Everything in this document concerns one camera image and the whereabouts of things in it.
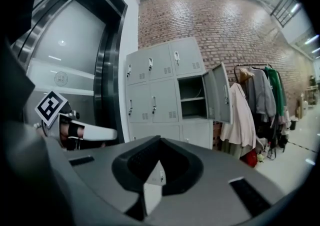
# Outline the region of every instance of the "pink jacket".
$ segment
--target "pink jacket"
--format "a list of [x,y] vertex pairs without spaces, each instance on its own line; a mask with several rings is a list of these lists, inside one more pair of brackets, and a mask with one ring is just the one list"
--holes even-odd
[[231,144],[241,144],[256,147],[256,130],[251,110],[246,100],[246,95],[238,83],[230,88],[232,97],[233,124],[224,123],[220,139],[229,140]]

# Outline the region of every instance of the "locker door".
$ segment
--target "locker door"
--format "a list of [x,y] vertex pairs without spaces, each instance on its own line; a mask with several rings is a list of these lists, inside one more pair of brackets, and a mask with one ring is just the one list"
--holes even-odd
[[130,125],[130,141],[135,141],[148,136],[155,136],[151,125],[140,123]]
[[153,133],[155,136],[161,136],[162,138],[173,139],[180,141],[179,125],[157,125],[153,126]]
[[202,71],[202,58],[197,42],[194,39],[183,39],[171,43],[174,67],[177,75]]
[[131,141],[148,136],[161,136],[180,141],[179,125],[150,125],[150,124],[131,124],[130,125]]
[[173,76],[169,44],[157,45],[146,50],[146,56],[147,60],[153,64],[151,68],[149,67],[149,80]]
[[184,124],[182,125],[183,141],[203,148],[210,147],[210,123]]
[[203,75],[208,117],[214,121],[232,124],[233,111],[230,86],[224,63]]
[[130,123],[151,122],[152,109],[149,85],[128,86],[126,108]]
[[147,81],[148,61],[144,50],[136,51],[127,56],[125,74],[127,85]]
[[178,106],[174,79],[150,84],[153,123],[178,122]]

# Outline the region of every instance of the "floor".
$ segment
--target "floor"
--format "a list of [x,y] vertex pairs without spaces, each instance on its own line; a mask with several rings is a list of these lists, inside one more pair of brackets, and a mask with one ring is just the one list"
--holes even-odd
[[277,148],[276,159],[266,158],[256,170],[288,194],[299,187],[316,161],[320,143],[320,104],[309,107],[306,115],[290,131],[289,142]]

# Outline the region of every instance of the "brick wall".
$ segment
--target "brick wall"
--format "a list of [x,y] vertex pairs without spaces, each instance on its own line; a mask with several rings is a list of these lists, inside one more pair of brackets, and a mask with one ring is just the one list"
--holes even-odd
[[290,115],[314,73],[312,62],[289,46],[269,14],[254,0],[142,0],[139,48],[194,36],[207,69],[270,63],[280,72]]

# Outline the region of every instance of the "locker handle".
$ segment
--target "locker handle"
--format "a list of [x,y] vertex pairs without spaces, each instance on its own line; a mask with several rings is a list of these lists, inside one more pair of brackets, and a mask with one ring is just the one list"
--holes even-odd
[[129,102],[130,102],[130,109],[129,109],[128,115],[131,116],[132,109],[133,109],[133,107],[132,107],[132,100],[130,99]]
[[152,96],[152,99],[153,99],[153,107],[157,107],[156,97],[155,97],[155,96]]
[[126,74],[126,77],[128,78],[131,74],[131,64],[128,65],[128,73]]
[[179,57],[178,51],[175,51],[175,52],[174,52],[174,59],[176,60],[176,63],[179,65],[180,57]]
[[149,71],[152,70],[153,66],[154,66],[154,60],[152,58],[149,58]]
[[223,92],[224,92],[224,103],[229,104],[228,89],[226,85],[223,86]]
[[155,114],[155,111],[157,109],[157,104],[156,104],[156,97],[152,96],[153,99],[153,109],[152,109],[152,114]]

